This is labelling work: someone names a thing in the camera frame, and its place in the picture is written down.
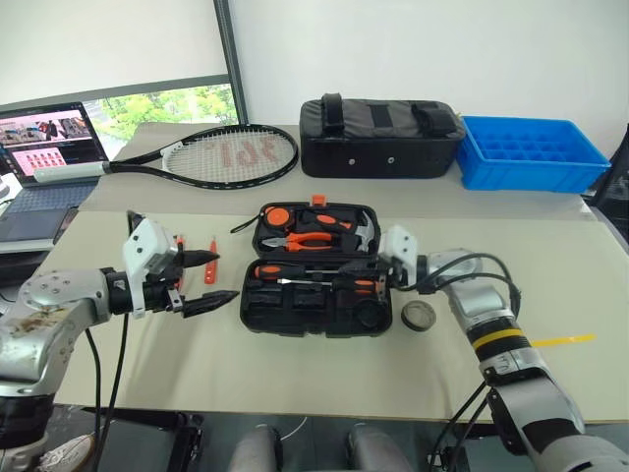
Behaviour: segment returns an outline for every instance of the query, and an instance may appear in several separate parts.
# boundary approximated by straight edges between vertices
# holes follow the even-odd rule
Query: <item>black tool case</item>
[[[302,168],[313,177],[432,178],[454,160],[465,129],[440,101],[341,99],[300,114]]]
[[[287,226],[270,225],[265,217],[275,208],[290,213]],[[318,218],[335,218],[344,223],[321,223]],[[365,247],[356,227],[372,222],[372,240]],[[307,246],[329,249],[288,251],[268,247],[263,241],[282,238],[289,233],[329,233],[332,241],[308,240]],[[377,264],[380,228],[375,212],[368,206],[292,202],[267,204],[260,209],[254,234],[254,249],[259,259],[247,268],[241,296],[240,316],[254,332],[289,336],[325,333],[327,337],[377,336],[391,325],[391,298],[386,288],[386,269]],[[307,270],[291,279],[311,284],[278,283],[273,274],[260,273],[270,266]],[[323,273],[339,271],[340,273]]]

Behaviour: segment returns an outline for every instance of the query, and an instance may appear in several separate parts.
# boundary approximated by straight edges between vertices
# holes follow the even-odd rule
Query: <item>racket handle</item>
[[[98,177],[107,173],[109,162],[88,162],[86,164],[62,165],[47,169],[36,169],[33,176],[37,182],[56,182],[58,180],[83,179]]]

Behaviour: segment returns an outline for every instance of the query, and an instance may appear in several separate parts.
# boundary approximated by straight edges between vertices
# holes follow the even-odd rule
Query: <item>white wall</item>
[[[0,104],[226,74],[211,0],[7,0]]]
[[[230,0],[250,119],[325,92],[564,118],[606,155],[629,117],[627,0]]]

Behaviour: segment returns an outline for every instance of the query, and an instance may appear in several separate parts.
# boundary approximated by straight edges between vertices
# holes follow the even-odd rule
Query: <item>laptop keyboard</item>
[[[7,208],[7,212],[19,213],[22,211],[78,207],[87,198],[94,187],[93,184],[89,184],[70,187],[53,187],[50,189],[23,189]]]

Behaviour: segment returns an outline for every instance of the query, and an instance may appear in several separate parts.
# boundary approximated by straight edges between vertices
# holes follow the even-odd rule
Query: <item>bag handle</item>
[[[411,111],[420,125],[420,131],[424,136],[444,137],[457,130],[452,113],[448,110],[413,103],[411,105]]]
[[[340,93],[326,93],[321,97],[321,119],[323,131],[340,133],[345,128],[343,122],[343,100]]]

